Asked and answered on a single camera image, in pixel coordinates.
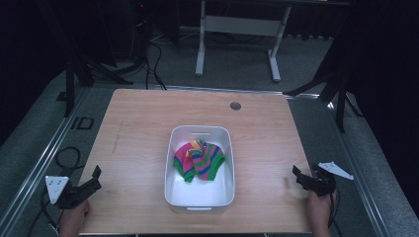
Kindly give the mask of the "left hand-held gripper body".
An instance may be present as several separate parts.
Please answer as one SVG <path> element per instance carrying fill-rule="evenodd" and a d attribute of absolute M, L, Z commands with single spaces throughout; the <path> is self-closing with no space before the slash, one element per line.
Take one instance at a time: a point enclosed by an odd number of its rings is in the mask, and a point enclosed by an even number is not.
<path fill-rule="evenodd" d="M 80 187 L 73 187 L 68 177 L 46 176 L 45 185 L 49 201 L 60 209 L 71 209 L 87 199 L 86 182 Z"/>

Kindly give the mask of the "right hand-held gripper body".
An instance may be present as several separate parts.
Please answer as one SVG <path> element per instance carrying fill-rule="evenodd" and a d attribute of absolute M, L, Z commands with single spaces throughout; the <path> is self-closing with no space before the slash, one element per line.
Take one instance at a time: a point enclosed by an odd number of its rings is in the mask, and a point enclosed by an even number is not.
<path fill-rule="evenodd" d="M 342 169 L 334 162 L 320 162 L 312 165 L 314 172 L 308 178 L 308 184 L 304 188 L 314 191 L 319 197 L 333 194 L 336 189 L 336 176 L 353 181 L 354 176 Z"/>

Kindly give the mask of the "person's left hand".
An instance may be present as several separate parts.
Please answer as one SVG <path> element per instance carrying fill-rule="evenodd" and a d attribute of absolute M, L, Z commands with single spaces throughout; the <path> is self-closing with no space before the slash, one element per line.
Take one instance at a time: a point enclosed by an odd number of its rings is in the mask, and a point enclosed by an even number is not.
<path fill-rule="evenodd" d="M 58 224 L 58 236 L 79 237 L 89 208 L 90 203 L 89 200 L 86 199 L 74 208 L 64 209 L 61 212 L 61 219 Z"/>

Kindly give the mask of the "person's right hand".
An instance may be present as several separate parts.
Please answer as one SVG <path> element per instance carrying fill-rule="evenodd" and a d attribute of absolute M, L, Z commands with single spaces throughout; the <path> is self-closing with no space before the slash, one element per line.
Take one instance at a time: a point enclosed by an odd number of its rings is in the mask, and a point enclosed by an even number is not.
<path fill-rule="evenodd" d="M 307 217 L 313 237 L 331 237 L 329 218 L 335 200 L 336 194 L 319 197 L 314 191 L 308 192 Z"/>

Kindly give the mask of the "black metal stand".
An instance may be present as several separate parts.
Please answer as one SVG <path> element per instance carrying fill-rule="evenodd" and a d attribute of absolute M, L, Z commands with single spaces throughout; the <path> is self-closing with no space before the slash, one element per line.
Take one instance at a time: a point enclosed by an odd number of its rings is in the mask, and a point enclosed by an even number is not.
<path fill-rule="evenodd" d="M 117 83 L 124 85 L 132 85 L 132 82 L 129 82 L 126 79 L 121 78 L 116 72 L 112 72 L 110 69 L 107 69 L 100 63 L 95 62 L 93 59 L 80 53 L 73 52 L 67 57 L 66 61 L 64 97 L 64 101 L 66 104 L 64 116 L 66 118 L 70 116 L 71 112 L 75 107 L 74 76 L 77 76 L 79 82 L 84 86 L 91 87 L 94 83 L 94 79 L 90 73 L 89 67 L 98 70 L 106 77 L 115 80 Z"/>
<path fill-rule="evenodd" d="M 318 99 L 321 103 L 330 103 L 334 98 L 337 98 L 335 122 L 339 130 L 344 132 L 345 128 L 343 121 L 346 102 L 349 102 L 350 107 L 358 116 L 361 117 L 363 115 L 355 108 L 347 96 L 350 73 L 351 66 L 349 64 L 338 65 L 335 69 L 327 69 L 325 66 L 320 66 L 310 82 L 296 89 L 286 91 L 284 92 L 284 95 L 295 97 L 311 88 L 325 83 Z"/>

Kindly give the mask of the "green pink blue striped sock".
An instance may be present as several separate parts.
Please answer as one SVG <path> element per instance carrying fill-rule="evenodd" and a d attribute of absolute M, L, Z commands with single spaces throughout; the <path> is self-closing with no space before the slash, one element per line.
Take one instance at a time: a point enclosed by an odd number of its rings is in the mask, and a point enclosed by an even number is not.
<path fill-rule="evenodd" d="M 214 181 L 218 169 L 223 164 L 225 156 L 216 145 L 196 139 L 190 142 L 192 147 L 188 150 L 195 174 L 203 181 Z"/>

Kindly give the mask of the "white plastic basket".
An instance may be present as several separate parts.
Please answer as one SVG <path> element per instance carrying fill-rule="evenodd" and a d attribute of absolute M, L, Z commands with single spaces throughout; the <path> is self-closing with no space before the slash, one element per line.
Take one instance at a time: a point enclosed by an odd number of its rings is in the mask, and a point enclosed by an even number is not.
<path fill-rule="evenodd" d="M 196 174 L 187 183 L 174 167 L 175 152 L 184 144 L 200 139 L 216 144 L 225 160 L 214 181 L 203 181 Z M 223 212 L 235 197 L 234 159 L 229 132 L 220 126 L 181 125 L 172 130 L 168 146 L 164 195 L 177 212 Z"/>

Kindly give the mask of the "metal floor rail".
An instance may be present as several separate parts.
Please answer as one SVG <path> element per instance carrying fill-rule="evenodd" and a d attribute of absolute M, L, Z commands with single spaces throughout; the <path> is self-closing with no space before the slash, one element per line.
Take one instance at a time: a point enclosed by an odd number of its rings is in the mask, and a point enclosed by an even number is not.
<path fill-rule="evenodd" d="M 348 139 L 348 132 L 342 132 L 338 127 L 335 117 L 337 116 L 338 107 L 332 103 L 326 104 L 326 110 L 330 114 L 330 119 L 334 125 L 334 130 L 337 133 L 337 140 L 343 150 L 343 157 L 345 159 L 346 166 L 350 173 L 354 176 L 354 184 L 357 188 L 357 192 L 360 196 L 363 207 L 370 220 L 373 230 L 377 237 L 389 237 L 388 229 L 382 219 L 382 215 L 378 209 L 377 202 L 373 197 L 373 193 L 370 191 L 366 177 L 361 171 L 361 166 L 358 162 L 358 158 L 354 153 L 353 147 Z"/>
<path fill-rule="evenodd" d="M 67 116 L 61 102 L 36 103 L 0 147 L 0 237 L 12 232 L 89 92 L 78 90 Z"/>

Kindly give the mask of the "white metal desk frame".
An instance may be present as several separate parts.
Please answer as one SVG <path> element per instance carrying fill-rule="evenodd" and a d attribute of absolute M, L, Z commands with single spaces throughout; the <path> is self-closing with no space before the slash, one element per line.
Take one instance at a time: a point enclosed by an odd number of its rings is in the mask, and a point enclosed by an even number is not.
<path fill-rule="evenodd" d="M 280 82 L 281 74 L 277 62 L 277 54 L 291 10 L 291 7 L 286 7 L 280 21 L 213 16 L 206 13 L 206 0 L 201 0 L 200 41 L 195 74 L 197 76 L 202 76 L 204 74 L 206 56 L 206 32 L 275 37 L 276 41 L 274 46 L 267 51 L 267 54 L 272 79 L 274 82 Z"/>

